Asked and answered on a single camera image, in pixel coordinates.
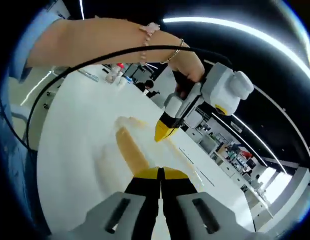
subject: person's arm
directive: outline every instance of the person's arm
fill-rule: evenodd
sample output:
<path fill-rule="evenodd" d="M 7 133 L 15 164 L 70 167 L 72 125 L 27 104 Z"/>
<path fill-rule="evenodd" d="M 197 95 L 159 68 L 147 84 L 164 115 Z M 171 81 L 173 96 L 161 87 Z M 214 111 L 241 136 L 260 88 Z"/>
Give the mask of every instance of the person's arm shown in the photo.
<path fill-rule="evenodd" d="M 139 30 L 139 26 L 113 18 L 58 20 L 35 43 L 27 59 L 27 66 L 75 66 L 102 55 L 141 47 L 146 33 Z M 180 43 L 179 38 L 163 31 L 156 31 L 149 41 L 150 45 L 179 46 Z M 162 62 L 173 53 L 174 50 L 147 51 L 146 61 Z M 101 63 L 138 63 L 140 60 L 140 52 L 134 52 Z M 170 66 L 195 82 L 204 73 L 204 67 L 193 52 L 180 51 Z"/>

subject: gold bangle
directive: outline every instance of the gold bangle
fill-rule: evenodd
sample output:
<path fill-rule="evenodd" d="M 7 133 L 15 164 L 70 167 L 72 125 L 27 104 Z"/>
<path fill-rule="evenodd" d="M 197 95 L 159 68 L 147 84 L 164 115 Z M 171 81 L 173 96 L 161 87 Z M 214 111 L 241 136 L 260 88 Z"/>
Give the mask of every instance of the gold bangle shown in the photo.
<path fill-rule="evenodd" d="M 182 47 L 184 44 L 184 39 L 181 38 L 181 44 L 179 45 L 180 47 Z M 177 53 L 179 53 L 179 49 L 175 50 L 175 52 L 166 60 L 166 61 L 162 61 L 160 64 L 167 64 L 170 62 L 170 60 L 172 60 L 173 57 L 175 57 L 177 55 Z"/>

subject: light blue sleeve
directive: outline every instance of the light blue sleeve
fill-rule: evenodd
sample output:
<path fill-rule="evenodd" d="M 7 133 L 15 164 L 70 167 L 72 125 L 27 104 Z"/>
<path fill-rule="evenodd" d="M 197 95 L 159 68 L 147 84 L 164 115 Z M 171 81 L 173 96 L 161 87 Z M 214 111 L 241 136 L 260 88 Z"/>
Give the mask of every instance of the light blue sleeve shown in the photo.
<path fill-rule="evenodd" d="M 46 12 L 45 9 L 40 11 L 33 19 L 20 38 L 12 55 L 11 62 L 9 64 L 10 77 L 16 78 L 19 81 L 23 81 L 27 77 L 31 70 L 31 68 L 25 68 L 30 50 L 47 27 L 58 19 L 61 19 L 58 15 Z"/>

